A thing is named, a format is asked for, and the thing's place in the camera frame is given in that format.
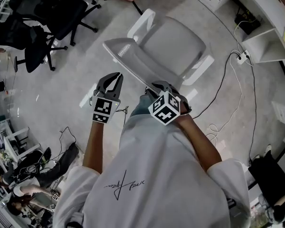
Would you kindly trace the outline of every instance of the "marker cube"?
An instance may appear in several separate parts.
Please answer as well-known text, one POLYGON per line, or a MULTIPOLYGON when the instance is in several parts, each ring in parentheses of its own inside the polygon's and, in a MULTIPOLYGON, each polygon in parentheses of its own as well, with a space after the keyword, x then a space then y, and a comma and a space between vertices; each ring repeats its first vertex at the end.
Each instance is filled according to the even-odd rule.
POLYGON ((181 114, 180 101, 169 91, 161 91, 160 97, 148 109, 152 117, 163 125, 168 125, 181 114))

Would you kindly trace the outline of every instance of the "gray chair seat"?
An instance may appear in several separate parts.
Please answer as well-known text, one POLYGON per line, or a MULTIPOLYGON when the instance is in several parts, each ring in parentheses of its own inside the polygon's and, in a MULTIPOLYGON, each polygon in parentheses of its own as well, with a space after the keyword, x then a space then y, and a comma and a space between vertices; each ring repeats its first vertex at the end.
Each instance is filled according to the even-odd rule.
POLYGON ((206 50, 205 43, 196 34, 170 17, 155 24, 139 46, 154 61, 178 76, 186 74, 206 50))

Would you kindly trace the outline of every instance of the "white t-shirt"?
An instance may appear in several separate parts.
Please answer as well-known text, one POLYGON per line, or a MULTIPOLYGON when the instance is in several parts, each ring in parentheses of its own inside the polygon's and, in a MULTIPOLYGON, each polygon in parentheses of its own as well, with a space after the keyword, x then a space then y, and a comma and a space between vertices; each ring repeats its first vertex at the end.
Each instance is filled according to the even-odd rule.
POLYGON ((40 187, 40 184, 39 184, 37 178, 36 178, 36 177, 33 177, 33 178, 31 178, 31 179, 27 179, 27 180, 25 180, 25 181, 19 183, 18 185, 16 185, 16 186, 14 187, 14 189, 13 189, 13 192, 14 192, 14 194, 15 194, 16 196, 22 197, 22 196, 25 195, 25 193, 23 193, 23 192, 20 190, 20 188, 21 188, 21 187, 25 187, 25 186, 30 186, 30 185, 36 185, 36 186, 40 187))
POLYGON ((229 159, 206 173, 178 127, 135 115, 123 129, 118 154, 101 175, 82 166, 71 170, 53 227, 65 228, 81 212, 84 228, 228 228, 227 197, 247 218, 237 227, 249 227, 240 162, 229 159))

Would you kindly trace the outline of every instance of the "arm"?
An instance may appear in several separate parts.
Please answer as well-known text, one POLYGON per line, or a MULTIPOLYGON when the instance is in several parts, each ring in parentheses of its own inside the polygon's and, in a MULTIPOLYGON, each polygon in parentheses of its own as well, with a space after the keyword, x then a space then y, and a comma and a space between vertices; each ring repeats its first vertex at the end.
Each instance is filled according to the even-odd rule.
POLYGON ((103 134, 104 124, 93 122, 83 160, 83 166, 100 174, 103 171, 103 134))
POLYGON ((38 207, 40 207, 42 209, 46 209, 48 211, 52 211, 50 208, 46 207, 45 205, 43 205, 43 204, 41 204, 41 203, 39 203, 39 202, 37 202, 35 200, 31 200, 29 203, 34 204, 34 205, 36 205, 36 206, 38 206, 38 207))
POLYGON ((176 119, 179 127, 187 134, 191 141, 202 168, 207 171, 212 165, 222 159, 217 149, 195 124, 190 115, 179 116, 176 119))
POLYGON ((45 190, 45 189, 38 187, 36 185, 29 185, 29 186, 20 187, 20 191, 25 193, 25 194, 28 194, 28 195, 33 195, 36 192, 43 192, 44 194, 52 196, 52 193, 50 191, 45 190))
POLYGON ((285 195, 284 195, 283 197, 281 197, 281 198, 278 200, 278 202, 275 203, 274 206, 276 206, 276 205, 281 206, 281 205, 284 204, 284 203, 285 203, 285 195))

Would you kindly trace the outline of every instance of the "wrist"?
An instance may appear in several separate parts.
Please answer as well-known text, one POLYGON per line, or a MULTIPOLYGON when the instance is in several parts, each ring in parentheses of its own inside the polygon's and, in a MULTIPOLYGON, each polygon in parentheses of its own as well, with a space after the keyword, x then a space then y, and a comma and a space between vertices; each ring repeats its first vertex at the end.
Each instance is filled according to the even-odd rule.
POLYGON ((183 129, 186 129, 188 127, 192 127, 195 124, 192 117, 189 114, 185 115, 185 116, 179 116, 178 118, 176 118, 175 121, 183 129))
POLYGON ((93 121, 92 127, 103 128, 103 127, 104 127, 104 124, 103 124, 103 123, 96 122, 96 121, 93 121))

